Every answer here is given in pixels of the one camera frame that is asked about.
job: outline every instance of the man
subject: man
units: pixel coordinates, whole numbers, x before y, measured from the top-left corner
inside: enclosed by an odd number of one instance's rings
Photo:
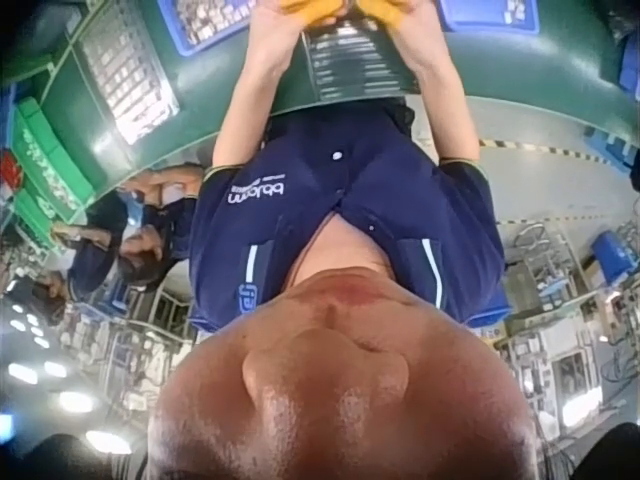
[[[120,247],[118,268],[126,283],[157,288],[187,258],[202,177],[200,166],[186,164],[145,170],[125,182],[125,191],[144,195],[142,226]]]
[[[257,2],[192,229],[196,306],[219,330],[160,393],[152,478],[534,478],[527,402],[461,325],[504,259],[437,8],[356,4],[415,73],[440,166],[397,102],[276,118],[259,151],[301,31],[343,2]]]
[[[61,272],[48,272],[36,283],[49,288],[51,299],[84,301],[109,275],[127,219],[125,203],[116,192],[110,192],[87,209],[86,225],[55,222],[51,238],[75,250],[73,263],[66,278]]]

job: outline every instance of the striped floor marking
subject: striped floor marking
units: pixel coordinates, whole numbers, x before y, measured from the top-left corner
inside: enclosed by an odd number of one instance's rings
[[[500,220],[496,222],[496,225],[532,225],[534,223],[549,223],[549,222],[582,222],[588,220],[602,220],[609,218],[609,215],[579,215],[573,217],[545,217],[538,219],[521,218],[516,220]]]
[[[599,163],[602,165],[610,165],[609,160],[598,155],[590,155],[588,153],[567,150],[566,148],[547,147],[543,145],[534,145],[532,143],[507,142],[504,140],[480,140],[480,146],[484,148],[505,148],[508,150],[524,150],[526,152],[551,153],[563,157],[577,158],[587,162]]]

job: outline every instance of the yellow glove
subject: yellow glove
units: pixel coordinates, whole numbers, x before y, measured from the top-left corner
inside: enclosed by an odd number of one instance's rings
[[[280,0],[282,11],[299,16],[305,27],[334,16],[344,6],[344,0]]]
[[[366,15],[377,18],[387,27],[397,27],[409,9],[409,0],[356,0]]]

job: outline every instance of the red object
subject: red object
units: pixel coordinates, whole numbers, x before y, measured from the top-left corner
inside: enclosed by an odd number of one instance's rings
[[[7,184],[11,190],[16,192],[22,186],[24,172],[22,167],[16,162],[15,157],[10,150],[2,150],[2,159],[0,160],[0,178]]]

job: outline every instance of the navy blue polo shirt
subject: navy blue polo shirt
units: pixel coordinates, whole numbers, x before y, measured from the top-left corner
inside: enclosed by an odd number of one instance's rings
[[[153,225],[160,237],[169,242],[169,251],[174,260],[185,260],[189,256],[191,224],[196,208],[196,198],[187,196],[162,208],[145,205],[142,225]]]
[[[491,192],[477,166],[436,166],[378,108],[297,112],[247,165],[215,169],[202,186],[190,276],[212,329],[277,296],[331,212],[385,251],[399,284],[460,323],[502,276]]]
[[[127,226],[127,206],[117,192],[110,192],[87,209],[87,226],[111,233],[107,248],[87,239],[79,242],[75,257],[67,273],[71,299],[81,301],[96,291],[105,281],[122,243]]]

